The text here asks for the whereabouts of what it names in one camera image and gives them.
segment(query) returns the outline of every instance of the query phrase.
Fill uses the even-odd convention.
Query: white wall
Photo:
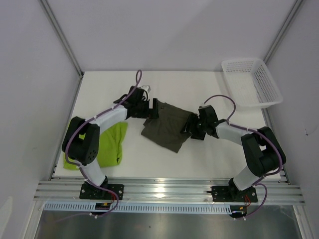
[[[78,76],[36,0],[0,1],[0,206],[13,197],[4,239],[17,239],[47,177]]]
[[[287,156],[291,181],[299,184],[319,236],[319,1],[306,0],[269,63],[284,96],[271,107]]]
[[[221,70],[263,58],[295,0],[49,0],[82,70]]]

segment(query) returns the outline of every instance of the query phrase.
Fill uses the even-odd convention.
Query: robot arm
[[[127,120],[130,117],[142,119],[157,119],[159,117],[157,99],[153,99],[153,108],[150,109],[149,107],[150,90],[149,86],[136,88],[122,105],[85,125],[73,139],[69,147],[68,156],[80,163],[81,170],[93,184],[101,187],[107,187],[108,184],[108,179],[101,171],[96,158],[99,150],[100,135],[116,123]],[[123,95],[120,99],[114,101],[114,103],[119,103],[125,96],[126,95]],[[65,152],[66,145],[75,130],[82,125],[84,121],[85,119],[80,117],[74,117],[71,120],[62,144],[63,152]],[[80,139],[79,135],[84,134],[84,139]]]
[[[230,126],[225,119],[218,120],[212,106],[200,107],[198,111],[199,115],[191,114],[189,116],[182,132],[190,132],[192,138],[199,140],[204,140],[205,135],[208,134],[243,147],[247,166],[237,176],[229,180],[228,191],[234,199],[238,195],[241,196],[242,192],[249,189],[265,174],[279,168],[280,159],[274,149],[258,134]],[[285,154],[271,129],[262,127],[257,131],[276,147],[282,158],[282,163],[285,164]]]

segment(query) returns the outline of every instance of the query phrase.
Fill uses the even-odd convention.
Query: white plastic basket
[[[240,109],[267,108],[283,97],[266,64],[258,58],[221,63],[231,98]]]

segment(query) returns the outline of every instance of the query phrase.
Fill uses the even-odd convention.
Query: yellow-green cloth
[[[128,124],[120,122],[108,128],[100,135],[99,152],[97,160],[101,168],[116,166],[122,161],[122,142],[124,140]],[[65,169],[77,170],[75,165],[69,164],[63,157]]]

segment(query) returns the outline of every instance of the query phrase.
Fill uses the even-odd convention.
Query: purple cable
[[[252,213],[246,215],[246,216],[245,216],[246,218],[247,218],[247,217],[250,217],[251,215],[254,215],[259,209],[261,209],[261,207],[265,204],[265,201],[266,201],[267,196],[268,196],[268,190],[267,190],[267,187],[266,187],[265,184],[263,184],[263,183],[257,183],[257,184],[255,184],[255,186],[263,186],[263,187],[265,188],[265,197],[264,197],[264,200],[263,200],[263,201],[261,202],[261,204],[259,205],[259,207],[258,207],[255,211],[253,211]]]
[[[279,172],[282,170],[282,167],[283,167],[283,160],[282,160],[282,158],[281,158],[281,155],[280,155],[279,151],[278,151],[277,148],[275,147],[275,145],[274,145],[267,137],[265,137],[263,134],[259,133],[258,131],[253,130],[253,129],[251,129],[251,128],[245,128],[245,127],[242,127],[242,126],[239,126],[239,125],[236,125],[236,124],[233,124],[233,123],[230,123],[230,122],[229,122],[230,118],[234,115],[234,113],[235,113],[235,111],[236,111],[236,103],[235,103],[234,100],[233,100],[232,98],[230,98],[229,96],[226,96],[226,95],[214,95],[214,96],[209,97],[209,98],[204,102],[204,104],[207,103],[210,99],[212,99],[212,98],[214,98],[214,97],[224,97],[224,98],[229,99],[229,100],[233,103],[234,109],[233,109],[232,113],[229,115],[229,117],[228,117],[227,120],[226,120],[226,122],[227,122],[227,124],[228,124],[229,126],[232,126],[232,127],[238,128],[238,129],[242,129],[242,130],[247,130],[247,131],[250,131],[250,132],[253,132],[253,133],[258,134],[261,138],[263,138],[263,139],[273,148],[273,150],[274,150],[275,153],[277,154],[277,157],[278,157],[278,159],[279,159],[279,167],[278,167],[277,171],[276,171],[276,172],[273,172],[273,173],[267,173],[267,174],[264,175],[264,177],[270,176],[270,175],[275,175],[275,174],[279,173]],[[259,183],[261,180],[263,180],[263,178],[258,179],[254,184]]]
[[[73,214],[73,215],[70,215],[70,216],[67,216],[67,217],[64,217],[64,218],[55,220],[54,222],[55,222],[55,223],[59,223],[59,222],[61,222],[61,221],[64,221],[64,220],[67,220],[67,219],[70,219],[70,218],[73,218],[73,217],[81,216],[81,215],[89,216],[90,214],[87,214],[87,213],[77,213],[77,214]]]
[[[256,133],[257,135],[259,135],[261,138],[263,138],[272,148],[273,150],[276,152],[277,156],[278,156],[278,159],[279,159],[279,168],[276,172],[273,172],[273,173],[266,173],[264,175],[264,177],[266,176],[270,176],[270,175],[274,175],[274,174],[277,174],[281,171],[282,167],[283,167],[283,160],[281,158],[281,155],[279,154],[279,151],[277,150],[277,148],[275,147],[275,145],[267,138],[265,137],[263,134],[259,133],[258,131],[254,130],[254,129],[250,129],[250,128],[245,128],[245,127],[242,127],[242,126],[239,126],[239,125],[236,125],[236,124],[233,124],[233,123],[230,123],[229,120],[230,118],[234,115],[235,111],[236,111],[236,103],[235,101],[230,98],[229,96],[226,96],[226,95],[214,95],[214,96],[211,96],[209,97],[205,102],[207,103],[210,99],[214,98],[214,97],[224,97],[224,98],[227,98],[229,99],[233,105],[234,105],[234,109],[232,111],[232,113],[229,115],[229,117],[227,118],[226,122],[229,126],[232,126],[232,127],[235,127],[235,128],[238,128],[238,129],[242,129],[242,130],[247,130],[247,131],[250,131],[250,132],[253,132],[253,133]],[[246,217],[249,217],[253,214],[255,214],[265,203],[266,199],[267,199],[267,196],[268,196],[268,190],[267,190],[267,187],[265,184],[263,183],[260,183],[260,181],[262,181],[264,179],[264,177],[261,177],[259,178],[256,182],[253,183],[253,186],[263,186],[265,188],[265,197],[264,197],[264,200],[262,201],[262,203],[259,205],[259,207],[253,211],[252,213],[246,215]]]
[[[97,217],[105,216],[105,215],[109,214],[111,211],[113,211],[113,210],[118,206],[118,204],[119,204],[119,196],[118,196],[116,193],[114,193],[113,191],[111,191],[111,190],[109,190],[109,189],[106,189],[106,188],[102,188],[102,187],[100,187],[100,186],[94,184],[93,182],[91,182],[91,181],[88,179],[88,177],[85,175],[84,171],[81,169],[81,164],[76,163],[76,162],[71,162],[71,161],[69,160],[69,157],[68,157],[69,148],[70,148],[71,142],[73,141],[73,139],[75,138],[75,136],[79,133],[79,131],[80,131],[86,124],[88,124],[89,122],[95,120],[96,118],[98,118],[98,117],[100,117],[100,116],[106,114],[107,112],[110,112],[110,111],[112,111],[113,109],[116,109],[119,105],[121,105],[128,97],[130,97],[130,96],[132,95],[132,93],[135,91],[135,89],[136,89],[137,86],[139,85],[141,79],[142,79],[142,71],[141,71],[141,70],[138,70],[138,71],[136,72],[136,77],[135,77],[136,84],[135,84],[134,88],[128,93],[128,95],[127,95],[123,100],[121,100],[117,105],[115,105],[113,108],[109,108],[109,109],[107,109],[107,110],[105,110],[105,111],[103,111],[103,112],[97,114],[95,117],[92,117],[92,118],[88,119],[88,120],[85,121],[83,124],[81,124],[81,125],[76,129],[76,131],[72,134],[72,136],[70,137],[70,140],[68,141],[68,143],[67,143],[67,145],[66,145],[66,147],[65,147],[65,160],[66,160],[66,162],[69,163],[69,164],[73,164],[73,165],[76,165],[76,166],[80,167],[80,172],[82,173],[83,177],[87,180],[87,182],[88,182],[89,184],[91,184],[92,186],[94,186],[94,187],[96,187],[96,188],[98,188],[98,189],[100,189],[100,190],[103,190],[103,191],[106,191],[106,192],[108,192],[108,193],[113,194],[113,195],[115,196],[115,198],[116,198],[116,205],[115,205],[112,209],[108,210],[106,213],[104,213],[104,214],[102,214],[102,215],[98,215]]]

